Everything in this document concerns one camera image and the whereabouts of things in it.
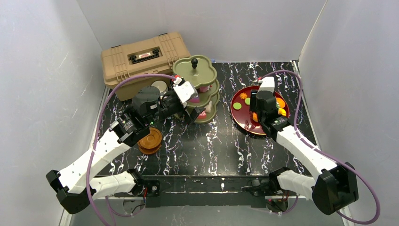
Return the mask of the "red round lacquer tray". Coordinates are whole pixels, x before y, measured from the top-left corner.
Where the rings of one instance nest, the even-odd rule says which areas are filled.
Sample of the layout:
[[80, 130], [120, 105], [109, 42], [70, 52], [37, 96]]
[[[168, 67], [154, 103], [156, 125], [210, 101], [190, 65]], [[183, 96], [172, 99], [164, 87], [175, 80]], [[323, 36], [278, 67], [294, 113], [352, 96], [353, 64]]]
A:
[[[279, 97], [282, 98], [285, 103], [286, 103], [286, 107], [285, 110], [287, 112], [287, 116], [282, 116], [279, 115], [279, 122], [275, 123], [275, 124], [266, 124], [266, 125], [262, 125], [260, 123], [254, 122], [251, 120], [250, 118], [250, 111], [249, 111], [249, 107], [248, 105], [245, 104], [245, 101], [240, 99], [239, 95], [240, 93], [244, 92], [248, 95], [248, 98], [250, 98], [250, 93], [251, 90], [258, 90], [259, 85], [258, 86], [249, 86], [246, 88], [243, 88], [241, 90], [239, 90], [232, 98], [231, 101], [231, 115], [234, 119], [234, 121], [236, 122], [236, 124], [241, 127], [242, 129], [244, 129], [247, 132], [250, 132], [252, 134], [255, 135], [268, 135], [270, 137], [272, 137], [273, 139], [275, 139], [277, 137], [277, 133], [280, 131], [283, 131], [283, 129], [285, 127], [289, 127], [291, 126], [291, 123], [289, 122], [289, 108], [287, 106], [286, 101], [282, 98], [282, 96], [280, 94], [278, 94], [276, 91], [274, 91], [275, 97]], [[239, 102], [242, 104], [242, 108], [238, 111], [233, 109], [233, 103], [235, 102]]]

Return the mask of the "purple frosted cake slice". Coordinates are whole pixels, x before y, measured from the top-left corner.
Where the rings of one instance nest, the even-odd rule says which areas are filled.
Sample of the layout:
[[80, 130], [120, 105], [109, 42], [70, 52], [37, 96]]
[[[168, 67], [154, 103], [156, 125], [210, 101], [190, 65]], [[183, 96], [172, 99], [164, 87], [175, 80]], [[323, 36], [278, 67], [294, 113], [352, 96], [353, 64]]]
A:
[[200, 102], [200, 97], [199, 96], [195, 96], [192, 99], [190, 99], [190, 103], [199, 103]]

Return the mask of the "white sugared cake piece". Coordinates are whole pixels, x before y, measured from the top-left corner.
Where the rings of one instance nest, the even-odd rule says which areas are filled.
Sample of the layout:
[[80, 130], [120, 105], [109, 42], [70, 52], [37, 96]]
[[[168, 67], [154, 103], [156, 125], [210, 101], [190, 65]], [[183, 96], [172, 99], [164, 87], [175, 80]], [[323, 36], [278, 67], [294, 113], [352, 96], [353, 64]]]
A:
[[213, 108], [213, 103], [210, 101], [206, 106], [205, 106], [205, 113], [211, 113]]

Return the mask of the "pink sprinkled cake slice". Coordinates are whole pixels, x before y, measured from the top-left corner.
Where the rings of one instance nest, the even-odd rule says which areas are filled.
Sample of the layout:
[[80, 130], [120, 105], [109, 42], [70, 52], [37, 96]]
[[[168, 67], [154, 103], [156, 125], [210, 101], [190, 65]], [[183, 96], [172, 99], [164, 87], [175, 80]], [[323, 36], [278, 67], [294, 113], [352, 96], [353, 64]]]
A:
[[206, 117], [207, 117], [207, 113], [206, 113], [205, 111], [202, 111], [202, 112], [198, 115], [197, 119], [198, 119], [198, 120], [203, 120], [203, 119], [205, 119]]

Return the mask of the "red layered cake square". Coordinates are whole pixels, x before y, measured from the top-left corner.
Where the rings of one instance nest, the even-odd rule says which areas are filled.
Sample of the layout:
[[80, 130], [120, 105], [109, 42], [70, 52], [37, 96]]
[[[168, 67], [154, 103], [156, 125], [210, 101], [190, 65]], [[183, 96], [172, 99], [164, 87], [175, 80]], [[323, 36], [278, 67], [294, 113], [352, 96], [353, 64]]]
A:
[[210, 89], [210, 86], [202, 86], [199, 88], [200, 93], [205, 93]]

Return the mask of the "green three-tier serving stand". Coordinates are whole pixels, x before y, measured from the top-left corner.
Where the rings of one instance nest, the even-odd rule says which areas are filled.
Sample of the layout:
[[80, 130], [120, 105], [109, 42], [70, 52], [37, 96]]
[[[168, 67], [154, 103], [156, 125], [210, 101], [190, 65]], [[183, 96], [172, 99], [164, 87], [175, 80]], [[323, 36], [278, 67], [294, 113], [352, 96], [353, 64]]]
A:
[[[213, 108], [211, 113], [207, 113], [207, 117], [203, 120], [196, 119], [196, 124], [206, 124], [213, 120], [216, 116], [217, 104], [220, 100], [220, 83], [217, 80], [216, 69], [212, 66], [211, 60], [204, 55], [194, 55], [189, 58], [182, 58], [177, 60], [172, 67], [173, 73], [185, 81], [189, 81], [197, 90], [200, 98], [199, 103], [190, 103], [187, 101], [187, 107], [193, 109], [194, 107], [205, 106], [212, 101]], [[210, 86], [210, 89], [205, 93], [200, 93], [199, 88], [202, 86]]]

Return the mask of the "orange glazed donut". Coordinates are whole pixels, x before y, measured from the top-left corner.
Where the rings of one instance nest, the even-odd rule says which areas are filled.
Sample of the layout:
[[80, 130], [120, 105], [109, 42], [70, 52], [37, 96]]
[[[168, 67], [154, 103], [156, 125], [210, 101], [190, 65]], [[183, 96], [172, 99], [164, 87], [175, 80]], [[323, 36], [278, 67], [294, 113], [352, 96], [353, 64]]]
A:
[[254, 122], [258, 122], [258, 117], [257, 117], [257, 114], [255, 112], [252, 112], [252, 120]]

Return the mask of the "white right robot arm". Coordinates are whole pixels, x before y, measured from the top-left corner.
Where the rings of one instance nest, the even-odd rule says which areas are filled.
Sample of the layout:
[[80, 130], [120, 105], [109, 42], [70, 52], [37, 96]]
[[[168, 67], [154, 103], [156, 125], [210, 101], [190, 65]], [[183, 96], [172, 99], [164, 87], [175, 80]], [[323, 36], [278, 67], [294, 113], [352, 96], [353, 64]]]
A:
[[273, 92], [252, 90], [250, 111], [257, 115], [266, 135], [290, 151], [310, 172], [310, 176], [306, 176], [282, 167], [269, 174], [270, 188], [303, 195], [326, 215], [359, 199], [352, 165], [346, 168], [310, 147], [308, 139], [295, 130], [286, 116], [278, 113]]

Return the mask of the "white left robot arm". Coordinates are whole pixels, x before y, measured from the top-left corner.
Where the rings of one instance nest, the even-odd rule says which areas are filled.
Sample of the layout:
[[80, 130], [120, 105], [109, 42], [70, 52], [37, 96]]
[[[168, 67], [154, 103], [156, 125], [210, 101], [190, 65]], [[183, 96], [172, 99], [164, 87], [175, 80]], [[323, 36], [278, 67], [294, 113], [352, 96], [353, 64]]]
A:
[[182, 116], [188, 124], [196, 120], [200, 109], [187, 110], [187, 101], [196, 95], [196, 89], [188, 83], [173, 86], [164, 96], [160, 95], [157, 87], [142, 88], [91, 149], [68, 167], [47, 173], [46, 179], [61, 206], [68, 213], [76, 214], [97, 198], [139, 192], [147, 187], [147, 182], [136, 169], [113, 176], [98, 178], [96, 175], [117, 156], [149, 135], [152, 124], [175, 114]]

